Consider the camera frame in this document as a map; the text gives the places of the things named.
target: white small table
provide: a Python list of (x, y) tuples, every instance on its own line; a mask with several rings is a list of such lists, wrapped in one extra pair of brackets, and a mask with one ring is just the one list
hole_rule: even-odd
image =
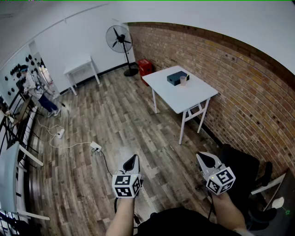
[[(189, 74), (189, 80), (185, 86), (181, 86), (180, 84), (174, 86), (167, 81), (168, 75), (179, 71)], [(152, 88), (155, 113), (158, 113), (155, 91), (173, 109), (174, 112), (177, 114), (183, 112), (179, 144), (181, 144), (183, 138), (184, 123), (197, 115), (203, 114), (198, 128), (198, 133), (200, 132), (209, 100), (218, 93), (216, 89), (212, 88), (209, 84), (205, 83), (178, 65), (143, 76), (142, 78)], [(204, 108), (201, 106), (201, 102), (203, 101), (206, 101)], [(199, 107), (199, 111), (192, 114), (191, 109), (196, 106)]]
[(70, 82), (70, 87), (71, 87), (74, 95), (77, 95), (77, 93), (76, 93), (76, 91), (75, 91), (75, 89), (73, 87), (70, 74), (71, 73), (74, 73), (74, 72), (76, 72), (76, 71), (78, 71), (78, 70), (80, 70), (83, 67), (86, 67), (88, 65), (91, 66), (91, 69), (92, 69), (92, 72), (94, 73), (94, 76), (96, 78), (96, 81), (97, 81), (98, 84), (100, 84), (100, 81), (99, 81), (99, 79), (97, 77), (97, 74), (96, 74), (96, 71), (95, 71), (95, 68), (93, 66), (93, 62), (92, 62), (92, 59), (91, 59), (90, 56), (84, 57), (84, 58), (78, 58), (78, 60), (75, 63), (73, 63), (71, 65), (68, 65), (65, 68), (64, 75), (68, 78), (68, 80)]

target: person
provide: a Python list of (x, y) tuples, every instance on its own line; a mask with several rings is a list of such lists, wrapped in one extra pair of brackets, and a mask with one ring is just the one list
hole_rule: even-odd
[(42, 107), (48, 110), (47, 117), (50, 117), (53, 114), (54, 116), (57, 116), (61, 108), (58, 108), (54, 103), (48, 100), (48, 98), (44, 95), (42, 86), (36, 84), (32, 74), (28, 71), (28, 67), (26, 65), (22, 65), (20, 72), (26, 79), (25, 83), (23, 84), (24, 92), (29, 92), (40, 102)]
[[(153, 213), (147, 221), (138, 226), (138, 236), (156, 235), (227, 235), (253, 236), (247, 231), (242, 213), (225, 192), (212, 194), (217, 224), (196, 211), (184, 207)], [(106, 236), (132, 236), (134, 198), (122, 198), (115, 218), (106, 231)]]

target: red box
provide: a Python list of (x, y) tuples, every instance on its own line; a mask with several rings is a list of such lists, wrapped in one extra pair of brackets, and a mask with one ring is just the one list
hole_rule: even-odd
[(149, 75), (153, 72), (152, 63), (146, 59), (139, 60), (138, 67), (139, 67), (139, 73), (141, 75), (141, 79), (143, 76)]

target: forearm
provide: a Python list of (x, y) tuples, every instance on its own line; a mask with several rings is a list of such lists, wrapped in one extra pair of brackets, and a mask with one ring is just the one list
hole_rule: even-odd
[(219, 196), (212, 194), (212, 200), (218, 224), (229, 230), (246, 230), (246, 224), (243, 214), (232, 203), (227, 193), (223, 193)]
[(133, 235), (133, 216), (135, 198), (122, 198), (106, 236), (131, 236)]

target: baseboard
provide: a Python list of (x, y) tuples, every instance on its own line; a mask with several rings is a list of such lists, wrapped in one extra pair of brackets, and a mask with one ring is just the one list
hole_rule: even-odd
[[(198, 124), (200, 124), (201, 120), (197, 117), (193, 118), (194, 121)], [(223, 146), (223, 143), (213, 134), (213, 132), (203, 123), (202, 129), (213, 139), (214, 142), (221, 148)]]
[[(106, 70), (106, 71), (103, 71), (103, 72), (98, 73), (97, 76), (101, 76), (101, 75), (103, 75), (103, 74), (106, 74), (106, 73), (111, 72), (111, 71), (113, 71), (113, 70), (119, 69), (119, 68), (121, 68), (121, 67), (123, 67), (123, 66), (126, 66), (126, 65), (128, 65), (127, 62), (124, 63), (124, 64), (121, 64), (121, 65), (117, 65), (117, 66), (115, 66), (115, 67), (113, 67), (113, 68), (111, 68), (111, 69), (108, 69), (108, 70)], [(132, 62), (132, 63), (130, 63), (130, 65), (137, 65), (137, 63), (136, 63), (136, 62)], [(86, 83), (86, 82), (88, 82), (88, 81), (90, 81), (90, 80), (92, 80), (92, 79), (95, 79), (95, 76), (91, 76), (91, 77), (89, 77), (89, 78), (87, 78), (87, 79), (84, 79), (83, 81), (77, 83), (77, 87), (80, 86), (80, 85), (82, 85), (82, 84), (84, 84), (84, 83)], [(70, 90), (70, 89), (71, 89), (71, 88), (68, 88), (68, 89), (66, 89), (66, 90), (64, 90), (64, 91), (62, 91), (62, 92), (60, 92), (60, 95), (64, 94), (65, 92), (67, 92), (67, 91)]]

